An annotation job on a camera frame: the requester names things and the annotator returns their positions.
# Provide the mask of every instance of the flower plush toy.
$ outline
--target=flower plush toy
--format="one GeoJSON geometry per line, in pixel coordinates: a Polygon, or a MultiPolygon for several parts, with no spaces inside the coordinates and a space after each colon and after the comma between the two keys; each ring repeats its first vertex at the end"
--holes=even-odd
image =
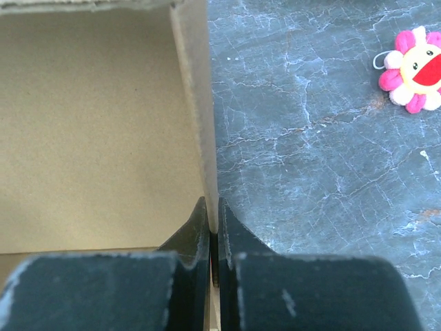
{"type": "Polygon", "coordinates": [[[441,32],[426,34],[424,26],[401,32],[384,66],[379,85],[394,104],[411,114],[441,107],[441,32]]]}

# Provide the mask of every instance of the flower keychain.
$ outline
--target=flower keychain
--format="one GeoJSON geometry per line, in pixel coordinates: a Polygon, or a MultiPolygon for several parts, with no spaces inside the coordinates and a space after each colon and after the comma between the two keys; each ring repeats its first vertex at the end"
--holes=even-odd
{"type": "Polygon", "coordinates": [[[392,103],[405,106],[411,114],[441,107],[441,32],[426,34],[424,26],[402,31],[395,50],[378,54],[373,66],[387,69],[378,83],[392,103]],[[386,53],[384,66],[378,67],[377,58],[386,53]]]}

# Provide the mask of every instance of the brown cardboard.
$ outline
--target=brown cardboard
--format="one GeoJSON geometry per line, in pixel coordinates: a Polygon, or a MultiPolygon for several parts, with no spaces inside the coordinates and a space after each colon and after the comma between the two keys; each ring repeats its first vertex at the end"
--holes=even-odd
{"type": "Polygon", "coordinates": [[[175,37],[169,6],[0,15],[1,254],[158,246],[202,195],[217,229],[205,4],[186,2],[175,37]]]}

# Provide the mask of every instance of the smiley face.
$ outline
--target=smiley face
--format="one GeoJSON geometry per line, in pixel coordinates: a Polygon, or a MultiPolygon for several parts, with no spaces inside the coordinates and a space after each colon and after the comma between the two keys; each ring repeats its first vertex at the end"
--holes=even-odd
{"type": "Polygon", "coordinates": [[[424,44],[410,49],[400,69],[404,84],[414,93],[429,94],[441,88],[441,48],[424,44]]]}

